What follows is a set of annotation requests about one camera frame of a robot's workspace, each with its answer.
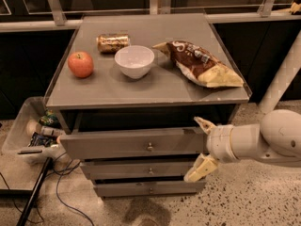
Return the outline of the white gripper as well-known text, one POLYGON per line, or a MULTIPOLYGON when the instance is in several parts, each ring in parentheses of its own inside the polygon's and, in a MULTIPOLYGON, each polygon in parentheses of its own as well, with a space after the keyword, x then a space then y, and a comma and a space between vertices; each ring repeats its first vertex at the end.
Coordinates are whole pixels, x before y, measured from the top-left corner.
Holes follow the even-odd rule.
POLYGON ((201 153, 193 167, 186 172, 183 179, 186 183, 194 183, 217 169, 218 163, 238 162, 231 148, 230 135, 233 125, 216 126, 201 117, 195 117, 194 121, 207 136, 208 155, 201 153))

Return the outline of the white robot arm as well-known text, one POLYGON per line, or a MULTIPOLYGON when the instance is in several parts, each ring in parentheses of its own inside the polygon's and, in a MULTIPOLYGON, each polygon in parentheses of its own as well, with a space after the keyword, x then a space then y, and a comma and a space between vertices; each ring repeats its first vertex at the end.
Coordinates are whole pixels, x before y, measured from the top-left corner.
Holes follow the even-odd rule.
POLYGON ((301 164, 301 115, 286 109, 276 109, 280 98, 301 69, 301 33, 293 42, 259 109, 261 122, 243 126, 214 125, 196 117, 207 135, 208 154, 200 154, 183 179, 194 183, 217 169, 221 163, 238 163, 252 159, 269 165, 299 167, 301 164))

